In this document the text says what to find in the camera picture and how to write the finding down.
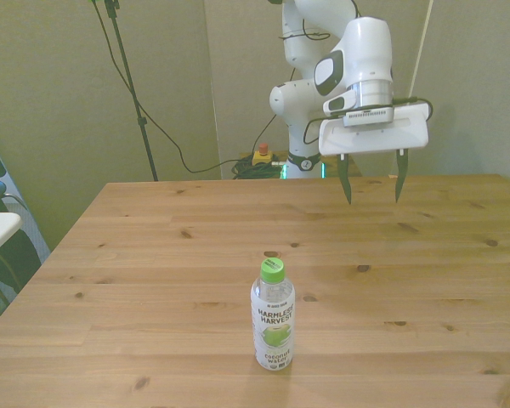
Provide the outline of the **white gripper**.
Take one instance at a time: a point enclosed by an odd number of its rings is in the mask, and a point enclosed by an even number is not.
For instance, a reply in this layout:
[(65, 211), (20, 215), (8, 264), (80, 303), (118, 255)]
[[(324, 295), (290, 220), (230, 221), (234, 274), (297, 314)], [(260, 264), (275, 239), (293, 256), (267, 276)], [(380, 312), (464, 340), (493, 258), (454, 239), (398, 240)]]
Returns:
[(398, 174), (395, 201), (402, 192), (409, 166), (409, 150), (428, 143), (428, 104), (403, 105), (394, 108), (394, 119), (387, 123), (347, 126), (345, 117), (326, 119), (320, 125), (319, 151), (323, 156), (338, 157), (338, 177), (349, 204), (352, 189), (349, 182), (349, 155), (396, 150)]

